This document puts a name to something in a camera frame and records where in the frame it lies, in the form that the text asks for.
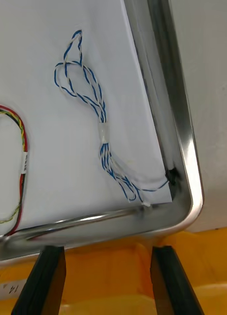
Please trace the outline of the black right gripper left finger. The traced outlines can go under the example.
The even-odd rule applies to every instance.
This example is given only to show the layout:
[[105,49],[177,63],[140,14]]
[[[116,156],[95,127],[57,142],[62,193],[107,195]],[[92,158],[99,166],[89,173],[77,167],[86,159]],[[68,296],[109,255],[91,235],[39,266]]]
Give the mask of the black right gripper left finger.
[[64,247],[46,246],[40,252],[11,314],[59,314],[65,278]]

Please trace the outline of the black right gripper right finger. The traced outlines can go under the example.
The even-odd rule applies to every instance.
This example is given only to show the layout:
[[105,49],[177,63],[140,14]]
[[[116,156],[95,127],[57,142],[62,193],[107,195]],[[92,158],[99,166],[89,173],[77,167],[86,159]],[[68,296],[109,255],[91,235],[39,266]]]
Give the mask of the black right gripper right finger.
[[157,314],[204,314],[180,259],[171,246],[153,247],[150,273]]

